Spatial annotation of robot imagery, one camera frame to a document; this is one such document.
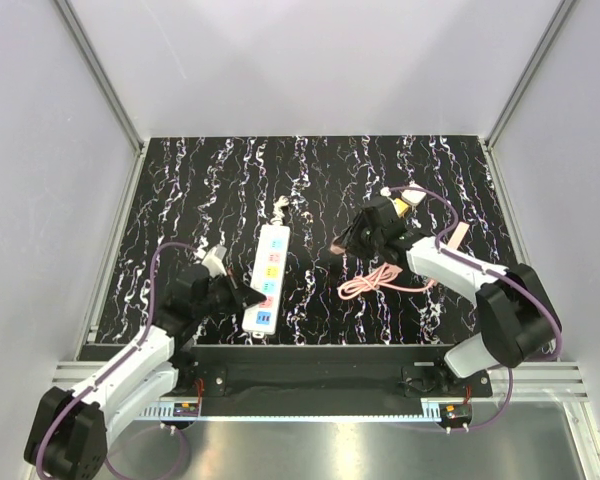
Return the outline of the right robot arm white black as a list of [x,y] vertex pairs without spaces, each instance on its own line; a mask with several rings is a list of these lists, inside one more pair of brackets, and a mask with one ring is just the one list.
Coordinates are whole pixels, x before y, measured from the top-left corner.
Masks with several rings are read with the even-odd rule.
[[562,327],[537,273],[519,263],[507,268],[457,252],[434,236],[409,230],[394,213],[359,213],[332,243],[360,259],[381,257],[391,265],[453,290],[477,310],[479,332],[447,351],[434,371],[446,396],[466,389],[470,376],[497,365],[515,368],[555,344],[547,360],[562,350]]

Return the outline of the white square plug adapter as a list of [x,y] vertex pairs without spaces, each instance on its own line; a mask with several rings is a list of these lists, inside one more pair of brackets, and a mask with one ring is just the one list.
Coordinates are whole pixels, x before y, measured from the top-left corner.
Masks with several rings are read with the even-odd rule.
[[412,183],[401,192],[400,196],[409,206],[417,207],[426,198],[427,193],[422,187]]

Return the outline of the pink plug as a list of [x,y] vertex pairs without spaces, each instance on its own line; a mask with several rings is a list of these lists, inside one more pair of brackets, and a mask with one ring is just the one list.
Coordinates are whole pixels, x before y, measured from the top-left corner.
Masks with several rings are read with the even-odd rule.
[[340,244],[338,244],[336,241],[333,241],[330,245],[329,248],[330,252],[333,253],[334,255],[343,255],[346,252],[346,249],[343,248]]

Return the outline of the white power strip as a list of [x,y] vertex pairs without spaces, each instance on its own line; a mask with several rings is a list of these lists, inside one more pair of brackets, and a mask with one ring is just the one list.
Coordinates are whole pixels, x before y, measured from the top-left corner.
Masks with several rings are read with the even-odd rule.
[[274,335],[282,298],[290,228],[284,225],[264,225],[260,230],[251,287],[265,300],[248,308],[242,329],[254,338]]

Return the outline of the yellow plug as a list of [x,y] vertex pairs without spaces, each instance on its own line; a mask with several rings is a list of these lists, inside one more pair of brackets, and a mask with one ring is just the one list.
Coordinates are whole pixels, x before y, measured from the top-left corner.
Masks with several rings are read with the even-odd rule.
[[396,215],[399,218],[404,218],[406,215],[408,215],[412,209],[412,207],[404,202],[402,199],[400,198],[395,198],[392,200],[392,204],[394,206]]

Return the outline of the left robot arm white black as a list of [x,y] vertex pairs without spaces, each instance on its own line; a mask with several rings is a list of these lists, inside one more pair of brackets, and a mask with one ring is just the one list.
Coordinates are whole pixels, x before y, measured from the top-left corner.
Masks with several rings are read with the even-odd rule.
[[266,299],[232,273],[187,267],[171,283],[151,321],[103,367],[70,389],[41,398],[24,459],[42,479],[92,479],[109,447],[149,404],[188,394],[196,372],[182,347],[202,321],[242,313]]

